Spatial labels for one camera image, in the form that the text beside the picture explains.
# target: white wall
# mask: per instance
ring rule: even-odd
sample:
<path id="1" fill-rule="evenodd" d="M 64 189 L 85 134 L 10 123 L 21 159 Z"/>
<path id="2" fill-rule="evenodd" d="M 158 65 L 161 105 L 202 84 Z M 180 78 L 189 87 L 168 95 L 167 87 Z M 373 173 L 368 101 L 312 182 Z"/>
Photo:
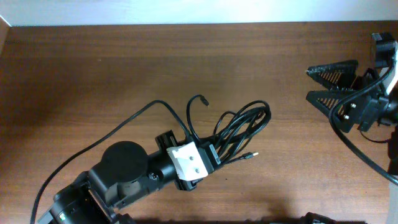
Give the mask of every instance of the white wall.
<path id="1" fill-rule="evenodd" d="M 397 20 L 398 0 L 0 0 L 12 26 Z"/>

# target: black cable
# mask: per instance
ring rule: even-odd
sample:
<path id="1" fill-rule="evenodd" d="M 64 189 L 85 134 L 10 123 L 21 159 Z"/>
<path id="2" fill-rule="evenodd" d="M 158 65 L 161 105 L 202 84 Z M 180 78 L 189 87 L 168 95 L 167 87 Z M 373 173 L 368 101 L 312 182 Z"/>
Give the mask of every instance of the black cable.
<path id="1" fill-rule="evenodd" d="M 385 171 L 382 167 L 377 165 L 374 161 L 372 161 L 367 155 L 365 155 L 361 150 L 359 150 L 338 128 L 335 123 L 336 119 L 336 112 L 340 108 L 340 106 L 343 106 L 349 101 L 352 101 L 353 99 L 371 91 L 373 88 L 377 87 L 380 85 L 392 72 L 393 68 L 395 67 L 395 62 L 391 63 L 391 66 L 387 70 L 387 72 L 380 78 L 378 78 L 375 82 L 370 84 L 369 86 L 363 88 L 362 90 L 356 91 L 355 93 L 343 98 L 341 101 L 339 101 L 334 107 L 329 112 L 329 123 L 331 127 L 333 128 L 334 132 L 337 134 L 337 136 L 343 141 L 343 143 L 356 155 L 358 156 L 363 162 L 365 162 L 369 167 L 371 167 L 373 170 L 375 170 L 377 173 L 382 175 L 384 178 L 392 182 L 393 184 L 398 186 L 398 179 L 394 177 L 393 175 L 390 175 Z"/>
<path id="2" fill-rule="evenodd" d="M 35 224 L 37 209 L 39 207 L 39 201 L 40 201 L 40 198 L 41 198 L 46 186 L 48 186 L 50 181 L 55 177 L 56 174 L 58 174 L 61 171 L 62 168 L 64 168 L 70 161 L 74 160 L 74 158 L 82 155 L 83 153 L 85 153 L 85 152 L 89 151 L 90 149 L 94 148 L 95 146 L 99 145 L 101 142 L 105 141 L 107 138 L 111 137 L 116 131 L 119 131 L 119 129 L 121 129 L 124 125 L 126 125 L 128 122 L 130 122 L 131 120 L 136 118 L 138 115 L 140 115 L 142 112 L 144 112 L 146 109 L 150 108 L 151 106 L 153 106 L 156 103 L 163 104 L 171 112 L 171 114 L 174 116 L 174 118 L 178 121 L 181 128 L 184 130 L 185 140 L 189 139 L 190 138 L 189 130 L 187 129 L 185 124 L 182 122 L 182 120 L 178 117 L 178 115 L 175 113 L 175 111 L 173 110 L 173 108 L 171 108 L 171 106 L 169 104 L 167 104 L 166 102 L 164 102 L 162 100 L 154 100 L 154 101 L 148 103 L 145 107 L 143 107 L 137 113 L 133 114 L 131 117 L 129 117 L 128 119 L 123 121 L 121 124 L 119 124 L 110 133 L 108 133 L 107 135 L 102 137 L 100 140 L 94 142 L 90 146 L 86 147 L 85 149 L 81 150 L 80 152 L 77 152 L 76 154 L 71 156 L 69 159 L 67 159 L 65 162 L 63 162 L 63 164 L 61 164 L 54 172 L 52 172 L 52 174 L 47 178 L 47 180 L 45 180 L 45 182 L 41 186 L 39 192 L 37 193 L 35 202 L 33 204 L 32 215 L 30 217 L 30 224 Z"/>
<path id="3" fill-rule="evenodd" d="M 190 118 L 191 103 L 195 98 L 198 97 L 200 97 L 203 104 L 208 106 L 208 101 L 205 99 L 203 95 L 196 95 L 192 97 L 191 100 L 188 102 L 187 105 L 188 126 L 192 132 L 195 142 L 198 142 L 199 144 L 201 143 L 206 144 L 207 142 L 210 142 L 214 146 L 221 160 L 220 168 L 225 164 L 230 164 L 232 162 L 245 159 L 245 157 L 246 159 L 253 157 L 253 154 L 256 153 L 249 152 L 247 154 L 242 155 L 241 157 L 234 159 L 234 156 L 239 154 L 247 146 L 247 144 L 250 142 L 253 136 L 257 134 L 259 131 L 263 130 L 267 126 L 268 122 L 271 120 L 271 111 L 268 103 L 262 100 L 256 100 L 243 106 L 243 108 L 241 108 L 236 113 L 232 111 L 227 111 L 223 113 L 214 128 L 213 135 L 208 136 L 206 138 L 199 138 L 198 134 L 195 132 L 193 128 Z M 250 106 L 256 104 L 262 104 L 262 105 L 248 109 Z M 233 115 L 231 121 L 226 125 L 225 128 L 223 128 L 221 131 L 217 133 L 217 129 L 219 128 L 222 120 L 226 115 L 229 114 Z M 241 128 L 245 124 L 248 125 L 247 128 L 241 133 L 239 133 Z"/>
<path id="4" fill-rule="evenodd" d="M 359 130 L 359 132 L 361 133 L 362 137 L 364 137 L 366 140 L 373 142 L 373 143 L 378 143 L 378 144 L 385 144 L 388 143 L 389 141 L 391 141 L 391 139 L 386 139 L 386 140 L 373 140 L 373 139 L 369 139 L 368 137 L 366 137 L 363 132 L 361 130 Z"/>

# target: wood grain surface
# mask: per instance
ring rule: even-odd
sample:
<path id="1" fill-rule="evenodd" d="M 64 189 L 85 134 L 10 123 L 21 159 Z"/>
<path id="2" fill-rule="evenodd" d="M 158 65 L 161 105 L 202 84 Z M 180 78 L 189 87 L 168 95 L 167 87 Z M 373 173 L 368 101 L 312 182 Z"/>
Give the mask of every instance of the wood grain surface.
<path id="1" fill-rule="evenodd" d="M 247 151 L 259 155 L 215 172 L 193 192 L 170 185 L 122 213 L 138 219 L 271 220 L 315 212 L 337 220 L 384 223 L 388 182 L 362 163 L 305 101 L 322 87 L 311 65 L 358 59 L 370 65 L 370 34 L 398 22 L 316 22 L 176 26 L 12 27 L 0 59 L 0 223 L 27 223 L 43 181 L 65 159 L 104 136 L 146 103 L 162 99 L 185 120 L 193 104 L 200 136 L 221 113 L 252 100 L 271 106 L 269 125 Z M 122 140 L 155 152 L 154 138 L 173 129 L 155 106 L 109 140 L 71 162 L 48 186 L 38 217 L 53 195 Z M 367 133 L 386 139 L 392 128 Z M 387 168 L 387 146 L 349 138 Z"/>

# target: black mount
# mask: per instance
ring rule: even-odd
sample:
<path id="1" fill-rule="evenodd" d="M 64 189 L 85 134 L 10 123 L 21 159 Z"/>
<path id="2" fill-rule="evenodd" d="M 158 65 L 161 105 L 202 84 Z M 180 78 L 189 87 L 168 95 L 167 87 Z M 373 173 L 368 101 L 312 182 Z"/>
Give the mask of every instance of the black mount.
<path id="1" fill-rule="evenodd" d="M 361 77 L 355 74 L 358 67 L 356 60 L 309 67 L 307 75 L 327 90 L 308 92 L 307 101 L 324 115 L 329 116 L 331 109 L 340 100 L 376 81 L 379 78 L 376 69 L 391 66 L 396 53 L 396 41 L 389 33 L 381 33 L 372 34 L 371 42 L 374 68 L 367 69 Z M 397 100 L 397 90 L 393 89 L 391 93 L 387 93 L 382 83 L 377 88 L 340 106 L 337 114 L 334 114 L 336 125 L 348 133 L 354 124 L 359 124 L 358 129 L 361 131 L 368 131 L 375 121 L 387 126 L 396 124 Z"/>
<path id="2" fill-rule="evenodd" d="M 379 78 L 377 71 L 370 68 L 363 77 L 358 77 L 355 74 L 357 67 L 356 60 L 309 67 L 307 75 L 328 90 L 310 91 L 306 99 L 328 116 L 337 102 Z M 346 133 L 354 124 L 359 124 L 358 129 L 362 131 L 368 131 L 375 121 L 389 125 L 381 119 L 389 104 L 389 97 L 384 92 L 384 87 L 379 85 L 369 93 L 341 106 L 335 115 L 336 125 Z"/>

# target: cable connector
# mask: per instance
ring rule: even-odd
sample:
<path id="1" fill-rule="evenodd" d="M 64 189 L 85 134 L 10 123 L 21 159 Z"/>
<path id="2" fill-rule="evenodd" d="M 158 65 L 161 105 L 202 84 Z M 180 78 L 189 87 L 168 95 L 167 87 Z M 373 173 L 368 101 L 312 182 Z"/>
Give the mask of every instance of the cable connector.
<path id="1" fill-rule="evenodd" d="M 247 153 L 243 154 L 242 156 L 239 156 L 237 158 L 231 159 L 226 164 L 231 164 L 233 162 L 240 161 L 242 159 L 251 159 L 251 158 L 253 158 L 254 156 L 256 156 L 258 154 L 259 154 L 258 152 L 247 152 Z"/>
<path id="2" fill-rule="evenodd" d="M 251 159 L 258 154 L 259 154 L 258 152 L 247 152 L 247 153 L 243 154 L 242 157 L 243 157 L 243 159 Z"/>
<path id="3" fill-rule="evenodd" d="M 206 98 L 202 95 L 200 95 L 200 101 L 205 105 L 209 106 L 209 101 L 206 100 Z"/>

